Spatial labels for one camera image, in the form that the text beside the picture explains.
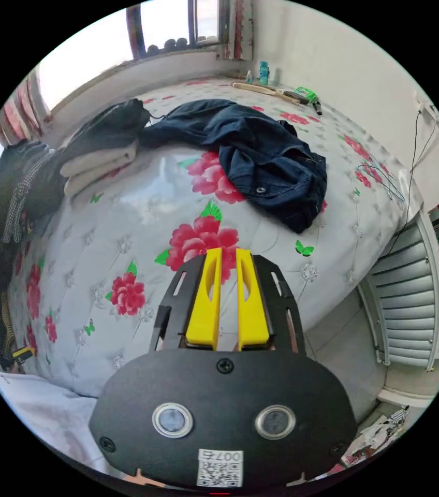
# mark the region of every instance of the wire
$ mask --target wire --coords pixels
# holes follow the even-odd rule
[[[413,160],[411,162],[411,178],[409,180],[409,188],[408,188],[408,192],[407,192],[406,222],[404,223],[404,226],[402,227],[401,231],[399,231],[399,234],[397,235],[396,239],[394,240],[394,243],[392,244],[392,247],[390,248],[390,250],[385,255],[383,255],[382,257],[387,257],[392,252],[392,249],[394,248],[394,245],[399,240],[399,237],[402,235],[403,231],[406,229],[406,226],[407,226],[407,221],[408,221],[408,216],[409,216],[409,201],[411,199],[411,185],[413,183],[413,170],[415,168],[416,139],[418,138],[418,119],[420,117],[420,114],[421,114],[421,112],[418,111],[418,114],[416,115],[416,122],[415,122],[415,149],[413,151]]]
[[[430,140],[432,139],[432,136],[435,133],[436,129],[437,129],[437,121],[435,121],[435,126],[432,129],[432,133],[430,133],[430,136],[428,137],[427,143],[425,143],[425,146],[423,147],[423,150],[421,151],[420,155],[418,156],[418,159],[416,160],[416,164],[411,168],[411,171],[413,171],[413,169],[415,169],[416,166],[418,166],[418,164],[420,163],[421,156],[423,155],[423,152],[427,148],[427,145],[429,144]]]

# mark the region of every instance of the denim jacket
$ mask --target denim jacket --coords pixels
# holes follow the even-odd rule
[[[144,147],[184,142],[216,151],[227,178],[247,200],[296,233],[308,228],[327,189],[325,158],[290,124],[224,99],[176,107],[139,134]]]

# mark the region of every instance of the white wall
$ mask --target white wall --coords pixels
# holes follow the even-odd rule
[[[253,75],[266,60],[280,82],[305,86],[366,129],[411,166],[419,84],[390,55],[346,24],[285,0],[256,0]],[[418,120],[417,155],[432,123]],[[431,210],[439,203],[439,132],[414,177]]]
[[[58,147],[78,127],[109,105],[138,96],[156,87],[179,81],[235,72],[243,62],[217,60],[216,50],[172,53],[120,67],[113,74],[53,109],[52,130],[44,141]]]

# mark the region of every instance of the white radiator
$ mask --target white radiator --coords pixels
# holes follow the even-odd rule
[[[439,250],[428,216],[421,211],[383,254],[359,286],[381,361],[430,370],[439,342]]]

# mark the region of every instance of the water bottle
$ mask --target water bottle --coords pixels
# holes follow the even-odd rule
[[[266,61],[261,61],[259,63],[259,83],[268,84],[268,79],[270,77],[270,68]]]

